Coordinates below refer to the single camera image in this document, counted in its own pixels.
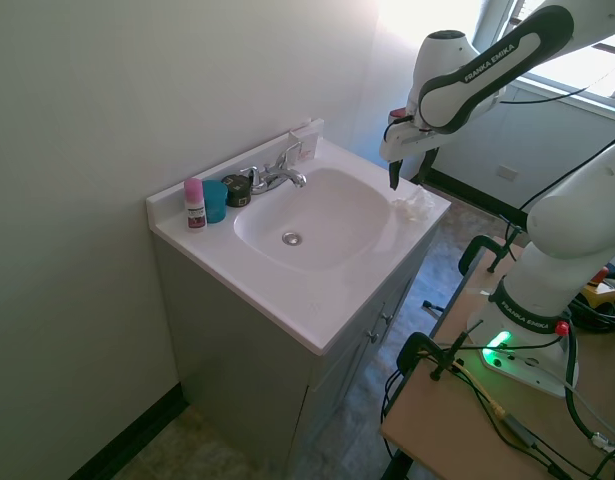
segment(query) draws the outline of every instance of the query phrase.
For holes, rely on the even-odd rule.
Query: window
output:
[[[500,36],[525,20],[543,1],[517,0]],[[615,104],[615,35],[596,45],[539,65],[525,76],[566,91],[591,85],[581,95],[613,105]]]

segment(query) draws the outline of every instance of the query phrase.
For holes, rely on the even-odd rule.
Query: green light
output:
[[[509,333],[509,332],[500,332],[498,335],[496,335],[496,336],[494,337],[494,339],[493,339],[491,342],[489,342],[489,343],[487,344],[487,346],[488,346],[488,347],[491,347],[491,348],[496,348],[496,347],[498,347],[501,343],[504,343],[504,342],[506,342],[507,340],[509,340],[509,338],[510,338],[510,337],[511,337],[511,333]],[[489,350],[488,348],[485,348],[485,349],[483,350],[483,355],[484,355],[485,357],[487,357],[487,356],[489,356],[489,355],[491,355],[491,354],[493,354],[493,353],[494,353],[494,351],[493,351],[493,350]]]

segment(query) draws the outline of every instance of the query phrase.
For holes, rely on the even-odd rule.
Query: vanity cabinet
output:
[[[398,321],[436,229],[425,233],[323,355],[155,237],[185,398],[251,460],[287,475]]]

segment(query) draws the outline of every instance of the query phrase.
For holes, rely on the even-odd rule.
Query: tile floor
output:
[[[383,385],[414,331],[429,332],[436,320],[420,308],[423,300],[445,305],[461,280],[458,259],[478,234],[502,236],[504,223],[452,200],[389,338],[356,381],[343,404],[302,461],[295,480],[377,480],[389,463],[378,433]],[[267,480],[239,452],[221,440],[202,417],[187,408],[147,445],[114,480]],[[414,466],[411,480],[433,480]]]

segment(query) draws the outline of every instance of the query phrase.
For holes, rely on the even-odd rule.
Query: black baseboard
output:
[[[180,383],[83,465],[70,480],[109,480],[187,407]]]
[[[436,188],[441,192],[452,195],[464,202],[467,202],[481,210],[484,210],[492,215],[502,215],[506,219],[520,225],[526,229],[527,214],[516,207],[498,200],[491,195],[481,192],[467,185],[466,183],[456,180],[455,178],[445,175],[433,168],[425,176],[425,184]]]

